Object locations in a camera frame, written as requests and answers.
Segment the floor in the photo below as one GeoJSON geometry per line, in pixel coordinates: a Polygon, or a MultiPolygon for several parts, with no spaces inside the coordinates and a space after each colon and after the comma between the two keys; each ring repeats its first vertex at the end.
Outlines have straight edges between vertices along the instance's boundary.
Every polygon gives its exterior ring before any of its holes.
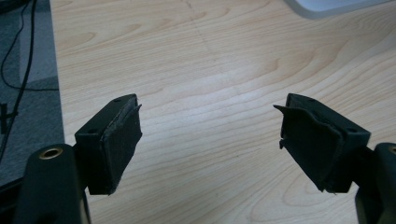
{"type": "MultiPolygon", "coordinates": [[[[21,27],[22,10],[23,7],[20,7],[0,15],[1,61],[6,57],[21,27]]],[[[24,10],[24,28],[4,63],[3,74],[6,81],[17,87],[23,80],[29,55],[30,17],[31,4],[24,10]]],[[[36,90],[59,88],[49,1],[38,1],[36,6],[35,47],[27,88],[36,90]]],[[[8,114],[12,112],[18,93],[19,90],[11,89],[3,80],[0,81],[0,103],[7,104],[8,114]]],[[[1,134],[0,141],[3,141],[4,137],[1,134]]],[[[63,142],[64,129],[59,91],[25,91],[4,158],[0,163],[0,186],[23,175],[25,163],[32,152],[63,142]]]]}

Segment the black plastic part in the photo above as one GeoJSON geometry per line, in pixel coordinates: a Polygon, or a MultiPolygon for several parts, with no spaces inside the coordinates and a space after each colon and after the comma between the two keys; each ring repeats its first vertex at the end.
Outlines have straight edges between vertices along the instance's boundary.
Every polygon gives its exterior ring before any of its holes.
{"type": "Polygon", "coordinates": [[[74,149],[53,145],[33,153],[26,165],[14,223],[90,223],[74,149]]]}
{"type": "Polygon", "coordinates": [[[375,224],[381,217],[384,207],[378,194],[360,188],[355,196],[356,212],[360,224],[375,224]]]}
{"type": "Polygon", "coordinates": [[[108,103],[75,137],[78,163],[83,164],[90,194],[111,194],[134,155],[140,131],[135,94],[108,103]]]}
{"type": "Polygon", "coordinates": [[[319,190],[348,192],[357,172],[355,158],[370,133],[326,105],[290,93],[283,115],[280,147],[285,147],[319,190]]]}
{"type": "Polygon", "coordinates": [[[396,223],[396,144],[377,145],[375,159],[375,179],[384,207],[378,223],[396,223]]]}
{"type": "Polygon", "coordinates": [[[22,178],[16,179],[0,188],[0,220],[2,224],[12,223],[22,178]]]}

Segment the wood grain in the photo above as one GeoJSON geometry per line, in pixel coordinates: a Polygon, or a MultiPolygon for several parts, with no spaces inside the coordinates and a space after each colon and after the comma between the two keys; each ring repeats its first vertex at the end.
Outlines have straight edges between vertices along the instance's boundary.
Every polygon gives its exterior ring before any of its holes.
{"type": "Polygon", "coordinates": [[[93,223],[357,223],[278,150],[289,92],[396,142],[396,2],[322,20],[280,0],[52,0],[65,139],[136,93],[144,133],[93,223]]]}

